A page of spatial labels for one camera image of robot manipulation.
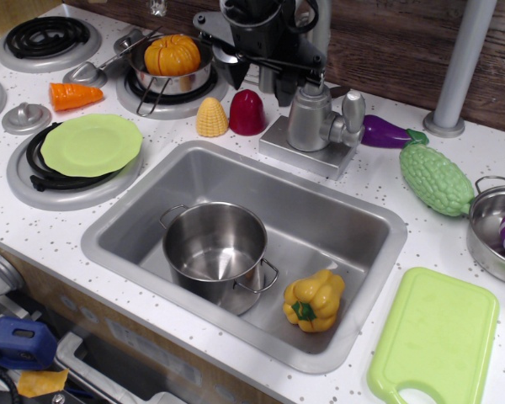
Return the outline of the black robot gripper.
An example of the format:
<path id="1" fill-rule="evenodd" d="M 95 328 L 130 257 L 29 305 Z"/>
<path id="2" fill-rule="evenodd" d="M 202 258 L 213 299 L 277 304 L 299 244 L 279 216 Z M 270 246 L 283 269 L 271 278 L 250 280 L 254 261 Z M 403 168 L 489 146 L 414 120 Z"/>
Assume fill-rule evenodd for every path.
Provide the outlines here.
<path id="1" fill-rule="evenodd" d="M 238 89 L 249 64 L 276 72 L 274 94 L 279 106 L 290 106 L 299 89 L 306 96 L 322 91 L 326 46 L 316 43 L 327 7 L 307 1 L 309 16 L 296 20 L 300 1 L 220 1 L 219 11 L 197 13 L 194 27 L 211 46 L 213 62 L 229 85 Z"/>

